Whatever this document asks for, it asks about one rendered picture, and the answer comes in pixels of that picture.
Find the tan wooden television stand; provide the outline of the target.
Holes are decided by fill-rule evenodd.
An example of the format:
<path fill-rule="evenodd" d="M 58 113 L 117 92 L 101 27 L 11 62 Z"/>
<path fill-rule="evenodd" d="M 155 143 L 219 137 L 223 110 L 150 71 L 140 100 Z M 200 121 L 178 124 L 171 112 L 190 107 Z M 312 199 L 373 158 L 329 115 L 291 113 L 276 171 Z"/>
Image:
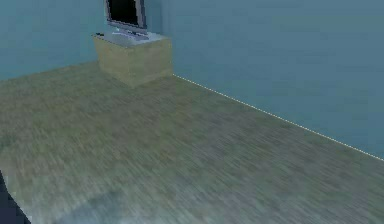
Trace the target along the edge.
<path fill-rule="evenodd" d="M 173 75 L 172 44 L 166 36 L 105 32 L 92 38 L 100 69 L 130 87 Z"/>

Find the grey television set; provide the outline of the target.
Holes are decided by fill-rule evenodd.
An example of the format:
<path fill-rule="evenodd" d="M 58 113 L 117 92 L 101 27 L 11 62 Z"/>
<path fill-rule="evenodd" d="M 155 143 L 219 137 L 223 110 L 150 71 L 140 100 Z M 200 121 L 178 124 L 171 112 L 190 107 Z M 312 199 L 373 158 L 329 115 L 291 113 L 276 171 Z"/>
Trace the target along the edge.
<path fill-rule="evenodd" d="M 148 40 L 144 0 L 104 0 L 107 24 L 115 35 Z"/>

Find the dark blue furniture corner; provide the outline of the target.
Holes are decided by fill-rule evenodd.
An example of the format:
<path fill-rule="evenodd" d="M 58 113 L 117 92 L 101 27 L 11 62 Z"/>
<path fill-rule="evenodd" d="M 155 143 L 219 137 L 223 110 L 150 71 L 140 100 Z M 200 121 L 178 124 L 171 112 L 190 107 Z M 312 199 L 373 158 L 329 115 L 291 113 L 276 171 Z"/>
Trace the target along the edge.
<path fill-rule="evenodd" d="M 0 171 L 0 224 L 31 224 L 20 206 L 7 190 Z"/>

